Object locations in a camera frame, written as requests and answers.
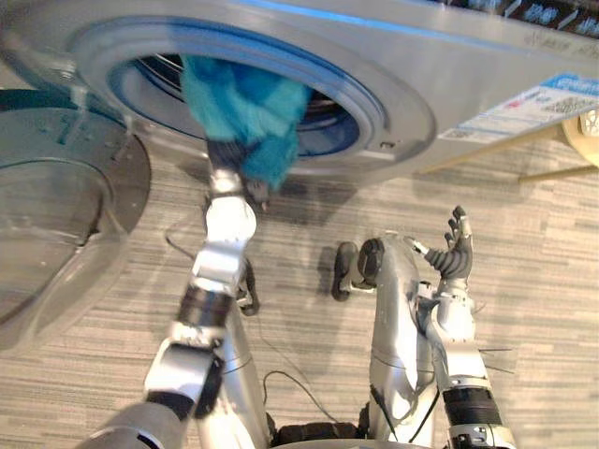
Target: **gray striped floor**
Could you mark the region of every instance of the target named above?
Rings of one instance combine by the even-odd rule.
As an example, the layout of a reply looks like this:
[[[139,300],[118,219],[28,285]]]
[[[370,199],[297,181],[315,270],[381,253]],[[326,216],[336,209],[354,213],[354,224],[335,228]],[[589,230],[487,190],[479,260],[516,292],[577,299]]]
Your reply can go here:
[[[358,190],[290,182],[260,217],[249,249],[263,308],[245,324],[259,374],[303,375],[333,416],[355,422],[368,398],[374,298],[328,296],[335,245],[386,229],[442,245],[460,203],[475,230],[471,293],[482,307],[480,345],[513,348],[486,359],[514,371],[490,375],[519,447],[599,447],[599,178],[515,183],[518,174],[581,164],[572,150],[542,142]],[[204,187],[189,173],[154,157],[150,202],[120,280],[63,335],[0,359],[0,447],[71,447],[139,399],[189,269],[165,243],[165,230],[190,251],[203,235]],[[269,386],[277,424],[324,419],[285,378]],[[437,412],[442,447],[446,421]],[[187,447],[198,447],[193,429]]]

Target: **sticker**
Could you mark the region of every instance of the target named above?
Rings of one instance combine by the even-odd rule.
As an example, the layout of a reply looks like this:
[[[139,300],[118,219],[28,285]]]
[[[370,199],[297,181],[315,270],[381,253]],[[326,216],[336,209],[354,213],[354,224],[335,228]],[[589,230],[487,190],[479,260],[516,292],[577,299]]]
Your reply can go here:
[[[562,74],[446,130],[439,138],[494,143],[599,107],[599,80]]]

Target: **beige surface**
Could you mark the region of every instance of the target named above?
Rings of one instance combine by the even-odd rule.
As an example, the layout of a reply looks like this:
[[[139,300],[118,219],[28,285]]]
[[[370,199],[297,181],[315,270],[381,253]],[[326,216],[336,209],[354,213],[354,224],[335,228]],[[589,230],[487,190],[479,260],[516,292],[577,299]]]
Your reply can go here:
[[[519,447],[597,448],[598,177],[515,183],[518,174],[579,163],[574,152],[543,143],[358,191],[289,184],[260,217],[249,250],[263,309],[259,322],[245,324],[259,374],[285,369],[298,376],[291,361],[332,415],[357,421],[368,397],[374,298],[336,303],[328,296],[334,247],[385,229],[441,245],[448,214],[461,203],[475,230],[471,289],[484,306],[476,316],[478,338],[483,347],[514,349],[487,360],[515,372],[491,376]],[[71,447],[140,397],[189,268],[163,233],[179,222],[173,238],[186,248],[199,245],[202,231],[189,214],[199,211],[203,191],[193,177],[154,158],[150,203],[131,236],[122,278],[64,335],[20,358],[0,359],[0,447]],[[260,340],[259,324],[287,360]],[[272,377],[269,385],[268,410],[279,425],[323,419],[288,380]],[[441,413],[437,422],[440,442]],[[188,447],[197,447],[194,430]]]

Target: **blue towel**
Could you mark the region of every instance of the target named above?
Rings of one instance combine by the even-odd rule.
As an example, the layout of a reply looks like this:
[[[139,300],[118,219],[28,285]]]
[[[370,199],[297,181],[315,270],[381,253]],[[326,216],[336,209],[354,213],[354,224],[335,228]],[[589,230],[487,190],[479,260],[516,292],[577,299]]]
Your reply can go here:
[[[183,97],[206,137],[252,148],[241,172],[277,190],[297,159],[296,125],[312,91],[248,65],[204,56],[182,59]]]

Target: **cable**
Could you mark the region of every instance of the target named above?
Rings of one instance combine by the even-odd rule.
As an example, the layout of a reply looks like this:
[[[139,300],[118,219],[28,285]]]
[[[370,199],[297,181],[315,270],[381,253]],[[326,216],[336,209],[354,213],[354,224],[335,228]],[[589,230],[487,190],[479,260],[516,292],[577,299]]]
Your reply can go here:
[[[437,405],[437,400],[439,399],[439,396],[440,396],[440,394],[439,394],[439,388],[437,388],[437,392],[434,395],[434,399],[431,402],[431,406],[427,410],[427,414],[425,414],[424,418],[422,418],[422,422],[420,423],[420,426],[418,426],[418,428],[416,429],[416,433],[410,439],[409,442],[413,442],[416,439],[416,437],[418,436],[418,433],[420,433],[420,430],[422,430],[422,428],[424,427],[424,423],[426,423],[427,419],[429,419],[429,416],[431,416],[431,413],[434,410],[434,406]]]
[[[391,430],[391,433],[395,437],[395,441],[400,442],[397,438],[397,434],[395,433],[395,428],[393,427],[393,423],[391,422],[391,417],[389,416],[387,407],[385,406],[385,398],[383,398],[383,395],[381,395],[376,390],[376,388],[374,388],[373,384],[371,384],[371,395],[373,395],[373,399],[374,399],[374,402],[376,402],[376,405],[378,405],[381,408],[381,412],[383,412],[383,416],[385,417],[385,420],[387,421],[389,430]]]
[[[167,242],[167,244],[170,245],[173,249],[175,249],[179,253],[182,253],[182,254],[186,255],[191,260],[195,260],[196,258],[194,257],[193,254],[187,252],[185,249],[183,249],[177,243],[175,243],[174,241],[172,241],[172,239],[168,235],[168,231],[170,230],[171,227],[169,227],[165,231],[165,241]],[[260,339],[267,346],[269,346],[274,352],[276,352],[278,355],[280,355],[282,358],[284,358],[293,368],[295,368],[298,371],[298,373],[301,375],[301,377],[304,379],[304,381],[306,383],[308,383],[308,379],[306,379],[306,376],[301,371],[301,369],[299,369],[298,366],[295,363],[293,363],[293,361],[291,361],[285,354],[283,354],[272,343],[270,343],[268,340],[266,340],[266,338],[262,334],[262,323],[260,322],[260,318],[259,317],[256,317],[256,318],[257,318],[257,321],[258,321],[258,333],[259,333]],[[335,419],[333,416],[331,416],[330,413],[327,412],[327,410],[322,405],[320,405],[320,403],[318,402],[318,400],[312,395],[312,393],[310,393],[310,391],[308,391],[308,389],[300,381],[298,381],[291,374],[288,374],[285,371],[280,371],[280,370],[277,370],[277,369],[274,369],[272,371],[267,372],[267,374],[262,379],[262,389],[264,390],[264,401],[263,401],[264,405],[266,405],[266,401],[267,401],[267,399],[269,397],[268,390],[267,390],[267,387],[266,387],[266,381],[269,378],[269,376],[271,376],[272,374],[281,374],[282,376],[285,376],[287,379],[290,379],[291,381],[293,381],[295,384],[297,384],[306,393],[306,395],[308,395],[308,397],[310,398],[310,400],[314,403],[314,405],[318,408],[318,410],[320,412],[322,412],[328,419],[330,419],[334,423],[339,423],[339,421],[337,419]]]
[[[193,254],[187,252],[186,250],[184,250],[181,246],[177,245],[177,243],[175,243],[174,241],[172,241],[170,239],[170,237],[168,236],[168,231],[165,231],[165,240],[167,241],[167,243],[174,248],[175,250],[177,250],[179,253],[186,255],[187,257],[189,257],[191,260],[196,260],[196,258],[194,257]]]
[[[267,390],[267,387],[266,387],[266,381],[267,381],[267,379],[268,379],[268,378],[269,378],[269,377],[270,377],[272,374],[281,374],[282,376],[285,376],[287,379],[289,379],[289,380],[293,381],[293,382],[294,382],[294,383],[295,383],[295,384],[296,384],[296,385],[297,385],[299,388],[301,388],[301,389],[304,391],[304,393],[306,393],[306,395],[308,395],[308,397],[310,398],[310,400],[311,400],[311,401],[314,403],[314,405],[315,405],[315,406],[318,408],[318,410],[319,410],[320,412],[322,412],[322,414],[324,414],[324,415],[325,415],[325,416],[326,416],[328,419],[330,419],[332,422],[334,422],[334,423],[339,423],[339,421],[338,421],[338,420],[336,420],[335,418],[333,418],[333,417],[330,415],[330,413],[329,413],[329,412],[327,412],[327,411],[325,410],[325,408],[324,408],[322,405],[320,405],[320,403],[318,403],[318,401],[317,401],[317,400],[316,400],[316,398],[315,398],[315,397],[312,395],[312,393],[310,393],[310,392],[308,391],[308,389],[307,389],[307,388],[306,388],[306,387],[305,387],[305,386],[304,386],[304,385],[303,385],[303,384],[302,384],[300,381],[298,381],[298,380],[297,380],[295,377],[293,377],[292,375],[290,375],[290,374],[287,374],[286,372],[284,372],[284,371],[280,371],[280,370],[278,370],[278,369],[273,369],[272,371],[269,371],[269,372],[267,372],[267,373],[266,373],[266,375],[264,376],[264,378],[262,379],[262,389],[263,389],[263,391],[264,391],[264,400],[263,400],[263,404],[264,404],[264,405],[266,405],[266,401],[267,401],[267,400],[268,400],[268,398],[269,398],[269,392],[268,392],[268,390]]]

